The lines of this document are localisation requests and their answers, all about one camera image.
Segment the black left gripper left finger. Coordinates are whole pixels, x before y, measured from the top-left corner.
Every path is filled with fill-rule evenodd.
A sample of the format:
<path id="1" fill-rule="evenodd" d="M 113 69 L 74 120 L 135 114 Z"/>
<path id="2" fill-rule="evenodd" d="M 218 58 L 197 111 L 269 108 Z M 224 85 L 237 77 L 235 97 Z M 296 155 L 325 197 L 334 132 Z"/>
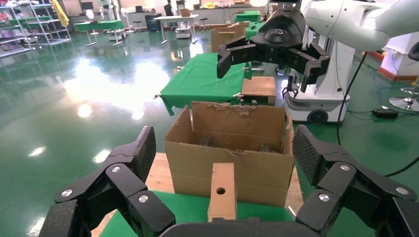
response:
<path id="1" fill-rule="evenodd" d="M 40 236 L 89 237 L 113 210 L 137 236 L 160 236 L 175 215 L 146 186 L 155 155 L 154 129 L 145 126 L 134 142 L 112 149 L 98 169 L 55 195 Z"/>

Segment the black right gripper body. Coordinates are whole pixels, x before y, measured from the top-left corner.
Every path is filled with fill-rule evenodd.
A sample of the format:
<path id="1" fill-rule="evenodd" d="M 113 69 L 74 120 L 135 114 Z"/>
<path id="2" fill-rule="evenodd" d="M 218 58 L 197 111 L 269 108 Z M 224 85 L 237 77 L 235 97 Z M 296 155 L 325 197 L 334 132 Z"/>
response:
<path id="1" fill-rule="evenodd" d="M 291 59 L 289 50 L 302 48 L 305 27 L 300 10 L 276 10 L 250 38 L 250 43 L 256 45 L 253 60 L 285 65 Z"/>

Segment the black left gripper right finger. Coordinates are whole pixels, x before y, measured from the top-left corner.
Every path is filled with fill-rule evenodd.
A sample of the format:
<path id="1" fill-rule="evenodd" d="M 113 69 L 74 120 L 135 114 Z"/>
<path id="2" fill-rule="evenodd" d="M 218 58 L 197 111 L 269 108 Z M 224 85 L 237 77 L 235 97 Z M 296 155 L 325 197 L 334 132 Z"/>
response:
<path id="1" fill-rule="evenodd" d="M 294 132 L 293 155 L 315 187 L 296 221 L 325 237 L 343 208 L 353 211 L 378 237 L 419 234 L 417 194 L 362 166 L 342 146 L 315 138 L 305 125 Z"/>

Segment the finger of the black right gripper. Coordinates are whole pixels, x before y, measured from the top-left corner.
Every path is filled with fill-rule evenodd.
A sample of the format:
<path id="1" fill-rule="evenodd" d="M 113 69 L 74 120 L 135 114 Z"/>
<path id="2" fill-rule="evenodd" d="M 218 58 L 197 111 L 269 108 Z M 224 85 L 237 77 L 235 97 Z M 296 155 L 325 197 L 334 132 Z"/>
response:
<path id="1" fill-rule="evenodd" d="M 306 50 L 289 49 L 289 67 L 302 74 L 301 92 L 305 93 L 308 85 L 316 84 L 317 78 L 327 73 L 330 59 L 329 54 L 314 42 Z"/>
<path id="2" fill-rule="evenodd" d="M 244 36 L 219 45 L 216 74 L 222 79 L 232 65 L 247 63 L 256 59 L 257 46 Z"/>

